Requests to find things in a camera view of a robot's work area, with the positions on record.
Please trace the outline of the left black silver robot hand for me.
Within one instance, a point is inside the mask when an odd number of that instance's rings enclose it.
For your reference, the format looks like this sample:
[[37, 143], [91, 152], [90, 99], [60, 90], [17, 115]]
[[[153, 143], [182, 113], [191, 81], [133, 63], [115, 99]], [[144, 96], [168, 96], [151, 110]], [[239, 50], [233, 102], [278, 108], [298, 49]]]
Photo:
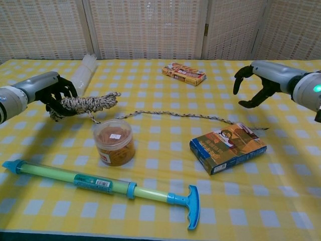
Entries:
[[41, 101], [46, 105], [46, 111], [55, 111], [59, 115], [73, 116], [76, 111], [62, 106], [62, 97], [77, 97], [77, 91], [73, 83], [57, 72], [51, 71], [34, 76], [21, 82], [20, 89], [23, 90], [29, 103]]

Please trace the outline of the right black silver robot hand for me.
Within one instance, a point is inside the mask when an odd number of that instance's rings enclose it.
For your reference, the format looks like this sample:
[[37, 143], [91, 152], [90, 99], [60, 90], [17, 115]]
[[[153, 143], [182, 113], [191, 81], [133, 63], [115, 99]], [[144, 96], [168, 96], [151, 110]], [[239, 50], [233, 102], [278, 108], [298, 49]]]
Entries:
[[276, 92], [291, 94], [288, 85], [295, 79], [301, 79], [308, 72], [297, 68], [288, 67], [282, 64], [255, 60], [250, 65], [242, 67], [234, 75], [235, 82], [233, 94], [236, 95], [244, 78], [256, 75], [261, 79], [262, 89], [251, 100], [239, 101], [245, 108], [255, 108]]

